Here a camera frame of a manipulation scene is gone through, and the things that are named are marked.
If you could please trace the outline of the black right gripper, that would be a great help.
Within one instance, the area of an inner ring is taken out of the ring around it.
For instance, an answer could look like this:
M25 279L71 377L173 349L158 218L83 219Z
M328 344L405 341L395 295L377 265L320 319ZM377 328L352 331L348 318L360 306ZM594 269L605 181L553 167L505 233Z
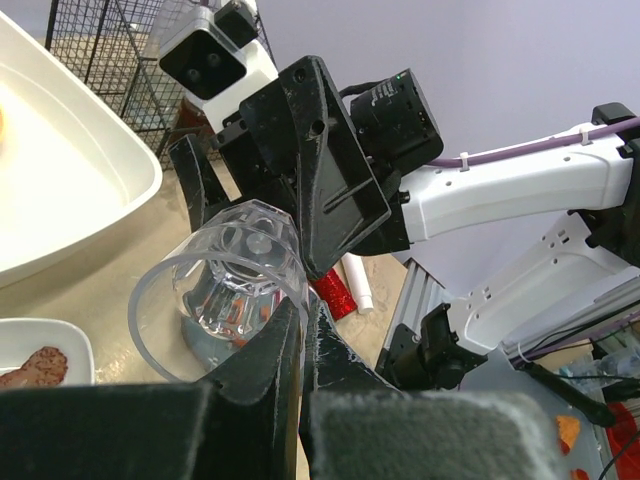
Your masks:
M242 198L292 215L319 279L351 250L409 248L400 183L443 141L412 70L339 90L309 55L241 102L219 151Z

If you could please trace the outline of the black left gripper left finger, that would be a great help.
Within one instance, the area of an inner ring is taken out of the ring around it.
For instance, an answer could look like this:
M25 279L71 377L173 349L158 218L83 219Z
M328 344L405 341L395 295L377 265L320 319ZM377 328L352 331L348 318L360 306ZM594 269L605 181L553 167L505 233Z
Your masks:
M292 479L300 315L263 329L192 383L5 390L5 479Z

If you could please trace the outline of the blue ceramic plate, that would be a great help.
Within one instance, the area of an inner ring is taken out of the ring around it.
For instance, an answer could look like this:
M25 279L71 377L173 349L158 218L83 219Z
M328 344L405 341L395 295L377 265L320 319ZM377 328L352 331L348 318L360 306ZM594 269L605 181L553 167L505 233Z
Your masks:
M181 334L187 349L206 372L216 369L239 350L231 341L209 335L186 317L181 319Z

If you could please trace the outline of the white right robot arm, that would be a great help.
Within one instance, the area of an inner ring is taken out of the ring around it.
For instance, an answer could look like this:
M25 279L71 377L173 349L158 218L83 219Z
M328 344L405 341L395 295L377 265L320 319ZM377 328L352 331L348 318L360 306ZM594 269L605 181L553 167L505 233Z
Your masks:
M639 261L639 120L620 103L554 136L445 159L410 70L344 91L317 56L256 82L193 68L184 78L243 198L293 216L310 276L346 253L419 243L456 265L499 238L522 249L426 316L419 344L388 361L397 387L457 386L569 294L559 266L591 281Z

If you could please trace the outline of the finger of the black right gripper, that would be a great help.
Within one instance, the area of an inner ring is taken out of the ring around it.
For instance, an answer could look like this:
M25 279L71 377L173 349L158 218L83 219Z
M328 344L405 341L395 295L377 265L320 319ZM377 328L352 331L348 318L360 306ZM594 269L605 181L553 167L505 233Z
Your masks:
M229 207L231 200L195 134L174 142L169 158L184 195L191 231L195 232Z

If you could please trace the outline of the red label brown jar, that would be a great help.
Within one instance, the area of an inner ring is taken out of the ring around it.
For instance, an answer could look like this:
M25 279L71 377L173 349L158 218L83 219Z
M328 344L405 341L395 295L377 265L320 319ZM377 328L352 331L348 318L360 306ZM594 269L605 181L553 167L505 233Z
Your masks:
M215 133L203 110L186 96L182 98L178 108L174 132L179 136L195 134L203 138L209 138Z

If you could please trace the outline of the clear wine glass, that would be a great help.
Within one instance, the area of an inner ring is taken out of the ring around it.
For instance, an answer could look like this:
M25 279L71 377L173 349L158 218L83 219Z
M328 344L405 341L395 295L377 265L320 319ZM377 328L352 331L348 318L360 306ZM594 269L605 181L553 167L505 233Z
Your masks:
M294 220L249 200L221 210L141 277L129 299L128 326L161 377L194 381L209 372L184 343L183 317L240 350L285 299L305 327L309 286Z

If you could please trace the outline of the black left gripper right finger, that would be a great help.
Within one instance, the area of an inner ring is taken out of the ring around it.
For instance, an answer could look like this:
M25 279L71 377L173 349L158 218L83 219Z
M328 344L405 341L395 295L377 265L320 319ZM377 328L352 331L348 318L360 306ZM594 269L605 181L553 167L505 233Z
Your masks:
M517 392L403 392L376 374L317 300L299 435L313 479L562 479L556 428Z

